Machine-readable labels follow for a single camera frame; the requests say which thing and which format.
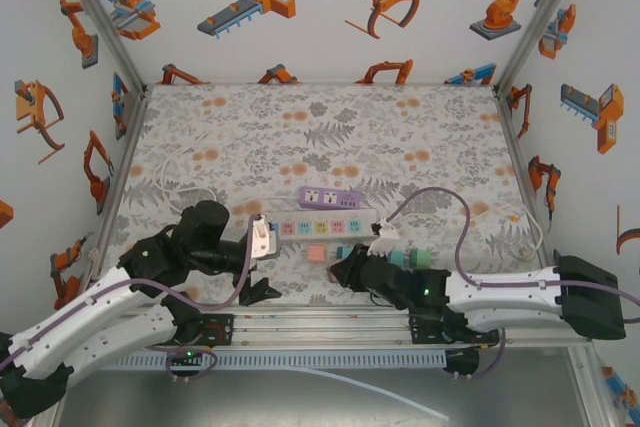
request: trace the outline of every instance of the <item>floral tablecloth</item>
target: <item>floral tablecloth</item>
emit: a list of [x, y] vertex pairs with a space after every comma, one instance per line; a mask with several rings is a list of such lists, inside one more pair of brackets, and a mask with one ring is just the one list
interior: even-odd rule
[[[115, 265], [138, 239], [177, 221], [152, 176], [168, 156], [203, 134], [167, 164], [165, 188], [210, 189], [232, 213], [224, 238], [239, 239], [252, 213], [298, 210], [303, 185], [355, 189], [381, 216], [416, 189], [436, 185], [460, 193], [474, 215], [488, 211], [474, 220], [462, 249], [467, 270], [537, 266], [514, 255], [530, 249], [533, 239], [489, 88], [304, 84], [154, 87], [106, 265]], [[168, 197], [184, 208], [211, 193]], [[422, 194], [394, 223], [407, 252], [429, 250], [433, 267], [454, 268], [464, 223], [456, 199]], [[327, 265], [339, 245], [348, 243], [327, 244]], [[258, 263], [254, 281], [267, 276], [283, 293], [268, 302], [369, 304], [367, 295], [330, 283], [326, 265], [308, 263], [306, 254], [304, 243], [283, 243], [279, 258]], [[202, 302], [219, 302], [232, 290], [226, 274], [192, 273], [188, 284], [189, 294]]]

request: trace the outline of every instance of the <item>cable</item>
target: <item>cable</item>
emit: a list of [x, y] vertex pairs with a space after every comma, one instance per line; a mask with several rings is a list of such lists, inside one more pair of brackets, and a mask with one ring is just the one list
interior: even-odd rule
[[[169, 204], [169, 207], [171, 207], [171, 209], [175, 212], [182, 212], [184, 209], [180, 209], [179, 207], [175, 206], [173, 202], [171, 202], [171, 199], [169, 199], [169, 196], [167, 194], [179, 194], [182, 192], [205, 191], [211, 194], [211, 197], [213, 200], [217, 200], [216, 194], [213, 192], [213, 190], [209, 189], [208, 187], [184, 187], [182, 189], [167, 189], [165, 187], [165, 181], [164, 181], [164, 173], [169, 162], [181, 156], [182, 154], [188, 152], [189, 150], [193, 149], [202, 139], [204, 139], [207, 135], [209, 135], [212, 132], [213, 131], [208, 130], [207, 132], [198, 136], [196, 140], [193, 141], [192, 144], [188, 145], [187, 147], [183, 147], [182, 149], [178, 149], [172, 154], [169, 154], [169, 156], [164, 160], [164, 162], [159, 164], [153, 171], [153, 175], [151, 176], [153, 185], [162, 192], [164, 200]], [[160, 170], [160, 179], [159, 179], [160, 183], [158, 183], [158, 181], [156, 180], [156, 175], [158, 174], [158, 170]]]
[[[529, 211], [527, 206], [524, 205], [524, 203], [518, 204], [518, 205], [516, 205], [516, 204], [505, 204], [505, 205], [501, 205], [500, 207], [495, 207], [495, 208], [493, 208], [491, 210], [485, 210], [481, 214], [477, 214], [477, 215], [472, 216], [471, 220], [478, 220], [478, 219], [484, 217], [487, 214], [490, 214], [490, 213], [493, 213], [493, 212], [500, 212], [500, 211], [505, 210], [507, 208], [520, 208], [520, 207], [524, 208], [524, 211], [527, 214], [527, 217], [529, 217], [529, 220], [531, 221], [531, 223], [535, 226], [536, 230], [538, 231], [538, 242], [533, 247], [533, 250], [525, 251], [524, 254], [520, 254], [520, 253], [515, 254], [513, 252], [510, 252], [510, 253], [517, 260], [520, 260], [522, 262], [531, 262], [532, 260], [534, 260], [536, 258], [536, 256], [538, 255], [538, 250], [540, 250], [540, 247], [542, 246], [542, 241], [544, 240], [544, 231], [542, 230], [542, 227], [540, 227], [540, 224], [535, 219], [533, 214], [531, 214], [531, 212]], [[445, 223], [442, 222], [434, 214], [423, 214], [423, 213], [420, 213], [420, 212], [411, 212], [409, 214], [403, 215], [402, 218], [405, 219], [405, 218], [407, 218], [409, 216], [413, 216], [413, 215], [432, 219], [433, 221], [436, 222], [436, 224], [438, 224], [438, 226], [442, 230], [444, 230], [449, 235], [453, 234], [457, 230], [457, 229], [451, 229], [451, 228], [447, 227], [445, 225]]]
[[[247, 235], [247, 247], [245, 249], [245, 254], [244, 254], [244, 266], [242, 267], [242, 272], [240, 274], [240, 279], [238, 280], [238, 284], [236, 285], [236, 288], [234, 289], [234, 291], [231, 293], [231, 295], [229, 296], [229, 298], [227, 300], [225, 300], [224, 302], [220, 303], [220, 304], [216, 304], [216, 305], [207, 305], [207, 304], [200, 304], [198, 302], [195, 302], [193, 300], [191, 300], [189, 297], [185, 297], [184, 295], [182, 295], [181, 293], [179, 293], [176, 290], [173, 290], [170, 287], [167, 287], [166, 285], [163, 285], [159, 282], [155, 282], [153, 280], [148, 280], [148, 279], [128, 279], [128, 280], [122, 280], [120, 282], [116, 282], [115, 284], [110, 285], [109, 287], [105, 287], [102, 290], [99, 290], [98, 292], [96, 292], [95, 294], [93, 294], [90, 299], [92, 301], [97, 301], [98, 299], [100, 299], [101, 297], [104, 297], [105, 295], [107, 295], [110, 292], [113, 292], [114, 290], [119, 289], [120, 287], [125, 287], [128, 285], [147, 285], [149, 287], [154, 287], [162, 292], [165, 292], [166, 294], [170, 295], [171, 297], [204, 312], [216, 312], [218, 310], [222, 310], [225, 307], [228, 307], [229, 305], [231, 305], [231, 303], [238, 297], [238, 295], [240, 295], [240, 291], [242, 290], [242, 287], [244, 287], [244, 284], [247, 280], [247, 276], [249, 274], [249, 269], [251, 266], [251, 249], [252, 249], [252, 244], [253, 244], [253, 221], [254, 221], [255, 217], [251, 216], [249, 217], [249, 226], [248, 226], [248, 235]], [[64, 321], [66, 321], [67, 319], [69, 319], [70, 317], [72, 317], [73, 315], [75, 315], [77, 312], [81, 311], [82, 309], [84, 309], [87, 305], [89, 305], [88, 302], [80, 302], [76, 305], [74, 305], [70, 310], [64, 312], [60, 317], [58, 317], [56, 320], [54, 320], [53, 322], [51, 322], [49, 325], [47, 325], [46, 327], [43, 327], [42, 329], [40, 329], [38, 331], [37, 334], [35, 334], [33, 337], [31, 337], [29, 340], [27, 340], [27, 344], [29, 344], [29, 349], [31, 348], [31, 346], [33, 346], [34, 343], [38, 342], [40, 339], [42, 339], [42, 337], [44, 337], [45, 335], [47, 335], [49, 332], [51, 332], [53, 329], [55, 329], [56, 327], [58, 327], [60, 324], [64, 323]], [[19, 356], [21, 356], [24, 352], [27, 351], [27, 348], [24, 346], [19, 347], [18, 349], [16, 349], [15, 352], [13, 352], [12, 354], [10, 354], [6, 359], [4, 359], [2, 362], [0, 362], [0, 372], [2, 372], [10, 363], [12, 363], [14, 360], [16, 360]]]
[[[498, 349], [498, 355], [496, 355], [496, 358], [493, 359], [493, 362], [491, 362], [491, 364], [489, 365], [489, 367], [487, 367], [486, 369], [484, 369], [482, 372], [480, 372], [479, 374], [469, 374], [466, 376], [467, 380], [471, 380], [471, 379], [481, 379], [482, 377], [486, 377], [487, 375], [489, 375], [491, 372], [493, 372], [494, 370], [496, 370], [498, 368], [498, 365], [500, 365], [500, 362], [502, 361], [502, 358], [504, 357], [504, 352], [506, 350], [507, 347], [507, 334], [505, 332], [504, 329], [500, 329], [500, 347]], [[455, 372], [453, 375], [456, 379], [458, 377], [458, 372]]]
[[299, 367], [285, 367], [282, 370], [288, 370], [291, 372], [300, 372], [303, 374], [313, 374], [313, 375], [319, 375], [320, 377], [327, 377], [329, 379], [334, 379], [334, 380], [339, 380], [341, 382], [346, 382], [347, 384], [351, 384], [351, 385], [355, 385], [357, 387], [361, 387], [363, 389], [367, 389], [370, 390], [372, 392], [376, 392], [378, 394], [382, 394], [382, 395], [386, 395], [387, 397], [391, 397], [392, 399], [395, 399], [399, 402], [402, 402], [403, 404], [407, 404], [415, 409], [421, 410], [422, 412], [429, 414], [429, 415], [433, 415], [434, 417], [437, 417], [439, 419], [444, 420], [445, 422], [449, 422], [449, 416], [442, 414], [440, 412], [438, 412], [437, 410], [433, 410], [430, 409], [429, 407], [425, 407], [422, 404], [418, 404], [417, 402], [414, 402], [413, 400], [409, 400], [406, 397], [402, 397], [401, 395], [395, 394], [393, 392], [390, 392], [388, 390], [382, 389], [380, 387], [376, 387], [375, 385], [371, 385], [371, 384], [365, 384], [364, 382], [359, 382], [357, 380], [354, 379], [350, 379], [349, 377], [343, 377], [342, 375], [338, 375], [338, 374], [333, 374], [331, 372], [325, 372], [323, 370], [314, 370], [314, 369], [303, 369], [303, 368], [299, 368]]
[[194, 380], [198, 380], [211, 372], [218, 365], [218, 356], [209, 349], [203, 349], [201, 347], [189, 347], [189, 346], [180, 346], [175, 348], [162, 348], [162, 347], [147, 347], [147, 350], [153, 350], [156, 352], [165, 352], [167, 354], [167, 358], [164, 363], [164, 368], [169, 374], [169, 376], [175, 382], [180, 378], [171, 370], [171, 361], [175, 359], [184, 359], [189, 357], [189, 353], [208, 355], [212, 358], [211, 364], [198, 371], [197, 374], [190, 375], [188, 377], [182, 377], [185, 383], [193, 382]]
[[371, 301], [371, 303], [373, 303], [374, 305], [377, 305], [378, 307], [393, 307], [391, 304], [379, 304], [377, 303], [375, 300], [373, 300], [373, 298], [379, 299], [380, 297], [378, 297], [377, 295], [375, 295], [373, 292], [369, 292], [369, 300]]
[[[464, 243], [464, 239], [469, 232], [469, 226], [471, 225], [471, 210], [469, 209], [469, 205], [467, 202], [460, 196], [460, 194], [454, 192], [453, 190], [447, 189], [446, 187], [424, 187], [422, 189], [418, 189], [413, 192], [409, 197], [407, 197], [400, 206], [389, 216], [387, 217], [387, 222], [391, 222], [401, 211], [404, 209], [409, 202], [411, 202], [416, 196], [425, 193], [425, 192], [444, 192], [445, 194], [449, 194], [462, 204], [465, 211], [465, 223], [464, 228], [458, 238], [458, 242], [456, 243], [456, 248], [454, 252], [454, 261], [456, 265], [456, 269], [460, 277], [464, 279], [469, 285], [474, 287], [479, 287], [479, 284], [475, 282], [462, 268], [462, 263], [460, 262], [460, 250], [462, 250], [462, 244]], [[630, 302], [636, 304], [640, 307], [640, 298], [629, 294], [627, 292], [623, 292], [622, 290], [616, 289], [614, 287], [609, 287], [608, 285], [600, 285], [593, 282], [585, 282], [582, 280], [549, 280], [546, 282], [548, 286], [559, 286], [559, 287], [584, 287], [595, 290], [601, 290], [603, 292], [607, 292], [609, 294], [617, 295], [618, 297], [622, 297]], [[540, 287], [539, 282], [531, 281], [531, 282], [482, 282], [482, 288], [527, 288], [527, 287]], [[640, 317], [634, 317], [631, 319], [624, 319], [625, 324], [638, 324], [640, 323]]]

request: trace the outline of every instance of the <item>power strip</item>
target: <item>power strip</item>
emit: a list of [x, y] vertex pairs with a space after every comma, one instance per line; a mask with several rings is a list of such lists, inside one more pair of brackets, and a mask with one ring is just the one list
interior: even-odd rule
[[360, 192], [355, 190], [309, 187], [300, 189], [300, 207], [304, 209], [359, 209]]
[[380, 220], [376, 209], [295, 210], [265, 215], [281, 242], [372, 239], [376, 235], [371, 224]]

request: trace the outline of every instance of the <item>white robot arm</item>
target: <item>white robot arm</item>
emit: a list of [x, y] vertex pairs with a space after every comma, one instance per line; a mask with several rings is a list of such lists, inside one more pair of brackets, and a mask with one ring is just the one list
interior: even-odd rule
[[[414, 343], [496, 343], [496, 329], [569, 324], [579, 335], [625, 337], [617, 278], [578, 257], [515, 274], [401, 269], [358, 244], [329, 272], [343, 287], [407, 309]], [[591, 288], [573, 286], [574, 281]]]
[[[178, 225], [137, 242], [116, 267], [55, 314], [13, 336], [0, 334], [0, 390], [13, 413], [30, 418], [46, 410], [68, 387], [123, 355], [197, 338], [203, 327], [197, 304], [165, 295], [174, 295], [191, 270], [233, 274], [234, 294], [212, 311], [236, 297], [241, 305], [279, 297], [268, 279], [254, 285], [250, 280], [257, 259], [277, 255], [277, 237], [266, 217], [253, 218], [239, 242], [220, 239], [228, 219], [227, 209], [213, 201], [185, 209]], [[113, 325], [145, 304], [154, 305]]]

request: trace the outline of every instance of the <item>purple power strip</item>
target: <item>purple power strip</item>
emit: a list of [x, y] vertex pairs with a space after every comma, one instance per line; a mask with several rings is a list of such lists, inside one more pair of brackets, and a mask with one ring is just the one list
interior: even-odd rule
[[359, 209], [360, 192], [305, 185], [300, 189], [300, 207], [305, 209]]

